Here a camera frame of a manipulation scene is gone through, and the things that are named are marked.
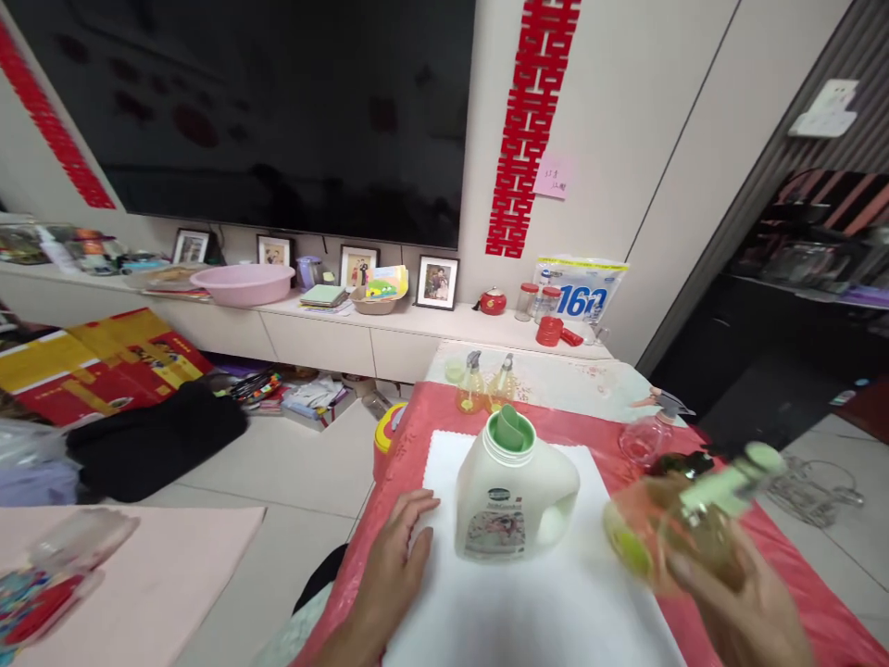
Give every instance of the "hand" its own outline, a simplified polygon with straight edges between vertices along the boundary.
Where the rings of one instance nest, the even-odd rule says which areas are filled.
[[[750,537],[732,524],[745,572],[736,593],[699,563],[672,555],[667,564],[692,595],[710,642],[726,667],[812,667],[815,660],[793,598]]]
[[[419,517],[440,502],[426,489],[398,498],[389,521],[370,548],[355,605],[322,648],[316,667],[376,663],[419,593],[432,548],[432,528],[427,526],[408,554],[410,533]]]

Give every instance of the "pink plastic basin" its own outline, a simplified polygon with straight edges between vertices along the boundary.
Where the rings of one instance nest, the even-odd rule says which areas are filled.
[[[192,284],[206,289],[220,306],[261,306],[290,293],[293,267],[279,264],[235,264],[200,271]]]

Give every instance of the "wire basket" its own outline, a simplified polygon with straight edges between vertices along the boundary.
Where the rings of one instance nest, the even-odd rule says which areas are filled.
[[[766,496],[788,514],[818,528],[829,528],[836,523],[840,505],[864,505],[855,477],[845,468],[824,460],[784,458],[787,472],[772,480]],[[841,480],[846,484],[834,484]]]

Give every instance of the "black tv screen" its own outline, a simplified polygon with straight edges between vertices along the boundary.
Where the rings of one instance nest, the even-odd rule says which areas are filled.
[[[6,0],[130,213],[456,248],[475,0]]]

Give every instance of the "detergent bottle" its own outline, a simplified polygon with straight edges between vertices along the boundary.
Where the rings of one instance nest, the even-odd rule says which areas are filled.
[[[484,393],[484,378],[479,370],[481,350],[473,350],[466,357],[466,374],[457,386],[457,409],[467,414],[475,414],[484,407],[487,398]]]
[[[512,371],[512,353],[488,384],[488,411],[497,412],[516,399],[516,374]]]
[[[606,535],[626,568],[656,594],[680,592],[667,567],[673,552],[696,560],[737,591],[745,571],[729,520],[749,510],[755,493],[784,470],[781,454],[752,442],[732,465],[707,472],[695,482],[676,473],[642,477],[606,504]]]
[[[457,555],[522,560],[568,530],[581,479],[531,422],[506,404],[488,418],[457,476]]]
[[[659,405],[657,414],[647,415],[631,422],[618,438],[620,451],[627,459],[640,466],[654,462],[673,437],[673,424],[679,414],[695,414],[676,396],[652,387],[651,397],[638,405]]]

